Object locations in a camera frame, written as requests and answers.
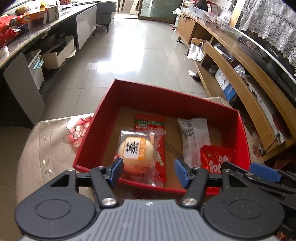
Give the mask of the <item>red Trolli gummy bag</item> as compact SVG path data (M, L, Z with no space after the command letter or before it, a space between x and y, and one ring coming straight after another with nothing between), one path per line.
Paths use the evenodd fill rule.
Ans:
M206 145L200 150L201 167L212 174L221 173L221 165L231 162L235 157L235 151L225 147Z

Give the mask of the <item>round pastry bun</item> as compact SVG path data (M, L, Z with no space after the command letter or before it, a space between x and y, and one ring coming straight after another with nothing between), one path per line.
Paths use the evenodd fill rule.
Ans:
M152 187L163 187L156 170L157 137L166 131L120 131L120 138L115 153L123 159L121 178L146 184Z

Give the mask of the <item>silver white snack packet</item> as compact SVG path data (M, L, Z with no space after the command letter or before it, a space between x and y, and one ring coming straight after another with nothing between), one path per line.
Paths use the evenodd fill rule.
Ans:
M200 150L211 145L206 118L177 119L183 140L184 162L191 168L201 166Z

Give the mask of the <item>long red snack packet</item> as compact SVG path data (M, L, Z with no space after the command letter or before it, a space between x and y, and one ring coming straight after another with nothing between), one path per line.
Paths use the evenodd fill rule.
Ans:
M164 131L165 119L160 116L152 116L145 114L137 114L134 119L134 128L137 131ZM167 181L166 177L166 158L165 158L165 139L164 135L157 138L157 152L156 152L156 170L163 183Z

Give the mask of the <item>red cardboard box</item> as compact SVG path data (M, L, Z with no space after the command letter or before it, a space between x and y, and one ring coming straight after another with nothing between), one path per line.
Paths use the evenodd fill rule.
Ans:
M185 193L174 170L174 161L183 154L178 119L205 118L212 145L234 151L233 163L248 169L251 163L244 124L239 111L206 99L160 87L124 80L113 80L90 121L73 167L88 172L107 166L115 158L122 130L134 130L135 121L163 133L164 149L157 165L165 172L162 187L121 178L120 183L134 190L158 194Z

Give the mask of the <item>blue white box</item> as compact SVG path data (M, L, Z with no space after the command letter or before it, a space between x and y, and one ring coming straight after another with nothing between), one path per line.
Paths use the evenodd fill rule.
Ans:
M228 80L228 78L222 72L222 70L220 68L216 72L215 78L216 78L219 86L221 87L221 89L226 97L226 100L228 102L230 102L234 98L234 96L236 95L236 91L233 88L232 84L230 83L230 81Z

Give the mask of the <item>wooden TV stand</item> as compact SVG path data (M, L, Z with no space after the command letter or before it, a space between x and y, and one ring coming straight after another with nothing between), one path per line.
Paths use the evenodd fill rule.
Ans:
M194 61L197 76L208 96L226 99L215 74L226 75L261 140L263 160L295 155L295 105L240 47L239 41L210 23L182 12L178 41L188 47L204 42L204 57Z

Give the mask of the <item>flat screen television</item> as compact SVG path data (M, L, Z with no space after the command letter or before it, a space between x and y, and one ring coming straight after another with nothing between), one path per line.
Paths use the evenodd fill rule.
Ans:
M281 51L250 31L233 30L237 33L237 40L244 52L256 62L258 66L273 80L295 105L295 68L283 57Z

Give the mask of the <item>white plastic bag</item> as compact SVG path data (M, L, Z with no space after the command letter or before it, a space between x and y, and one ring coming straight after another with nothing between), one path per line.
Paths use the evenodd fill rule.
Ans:
M196 61L201 61L205 55L203 45L204 42L200 42L198 45L191 43L187 58Z

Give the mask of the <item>open cardboard box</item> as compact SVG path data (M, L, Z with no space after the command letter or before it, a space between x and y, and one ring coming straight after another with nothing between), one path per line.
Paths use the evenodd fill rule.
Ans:
M73 35L57 37L52 35L44 43L41 59L44 61L43 67L47 70L59 69L62 64L76 54Z

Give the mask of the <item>white storage bin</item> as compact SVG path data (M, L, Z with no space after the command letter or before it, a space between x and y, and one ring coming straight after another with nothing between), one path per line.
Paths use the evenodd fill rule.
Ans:
M40 90L42 82L44 81L44 76L42 71L44 60L41 58L40 53L41 53L41 50L37 49L25 55L29 71L32 75L32 78L38 90Z

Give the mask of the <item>white lace cover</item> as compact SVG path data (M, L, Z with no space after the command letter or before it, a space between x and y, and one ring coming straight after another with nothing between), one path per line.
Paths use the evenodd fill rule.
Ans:
M284 1L247 1L239 29L267 40L295 66L295 12Z

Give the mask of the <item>grey sofa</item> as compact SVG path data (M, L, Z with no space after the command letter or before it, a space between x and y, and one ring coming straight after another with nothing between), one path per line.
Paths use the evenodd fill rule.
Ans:
M97 2L97 25L106 27L106 32L109 32L109 25L114 19L117 12L118 1L98 1Z

